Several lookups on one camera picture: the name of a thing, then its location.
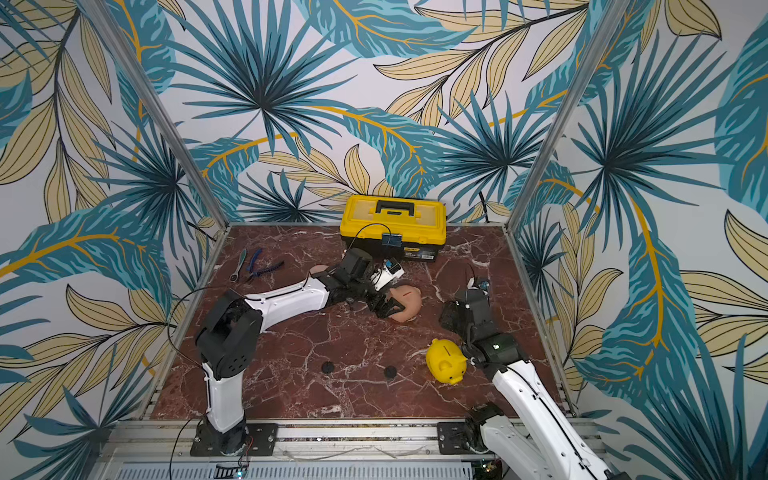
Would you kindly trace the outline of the dark pink piggy bank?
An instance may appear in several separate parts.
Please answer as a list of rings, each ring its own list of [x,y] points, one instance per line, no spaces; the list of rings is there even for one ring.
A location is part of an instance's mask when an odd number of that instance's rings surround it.
[[[389,291],[391,299],[403,306],[399,312],[393,313],[388,318],[394,322],[404,324],[413,321],[422,308],[421,290],[412,285],[400,285]]]

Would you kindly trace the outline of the light pink piggy bank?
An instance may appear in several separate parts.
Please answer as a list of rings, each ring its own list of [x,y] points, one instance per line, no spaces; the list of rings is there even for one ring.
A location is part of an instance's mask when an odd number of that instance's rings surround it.
[[[323,264],[315,265],[315,266],[313,266],[310,269],[309,273],[310,273],[311,276],[315,276],[315,275],[318,275],[318,274],[320,274],[322,272],[325,272],[327,269],[328,269],[327,265],[323,265]]]

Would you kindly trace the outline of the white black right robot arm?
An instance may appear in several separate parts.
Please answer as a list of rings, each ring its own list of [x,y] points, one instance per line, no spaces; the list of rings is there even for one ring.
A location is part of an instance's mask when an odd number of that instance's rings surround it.
[[[543,385],[513,334],[492,318],[490,298],[479,288],[459,291],[445,303],[441,325],[462,339],[462,353],[512,406],[520,433],[495,405],[473,408],[465,422],[466,447],[498,456],[519,479],[627,479],[598,456],[572,426]]]

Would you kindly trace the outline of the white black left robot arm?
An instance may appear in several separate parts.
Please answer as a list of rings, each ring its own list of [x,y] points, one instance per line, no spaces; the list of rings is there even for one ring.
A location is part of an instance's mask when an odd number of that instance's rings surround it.
[[[314,270],[301,282],[262,294],[225,292],[195,339],[207,387],[206,424],[220,434],[245,425],[243,374],[263,332],[345,301],[364,302],[379,318],[409,320],[420,310],[421,294],[407,285],[386,289],[367,275],[345,278],[330,270]]]

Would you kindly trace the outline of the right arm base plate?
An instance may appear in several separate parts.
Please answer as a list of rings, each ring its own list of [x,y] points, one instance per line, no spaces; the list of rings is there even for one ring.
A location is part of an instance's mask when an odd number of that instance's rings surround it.
[[[477,454],[473,428],[466,421],[443,421],[436,424],[439,452],[442,455]]]

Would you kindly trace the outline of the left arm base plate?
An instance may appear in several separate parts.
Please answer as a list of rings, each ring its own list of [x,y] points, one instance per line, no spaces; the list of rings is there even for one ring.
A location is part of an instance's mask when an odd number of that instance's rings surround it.
[[[277,440],[276,423],[240,423],[222,433],[204,421],[196,428],[192,457],[269,457]]]

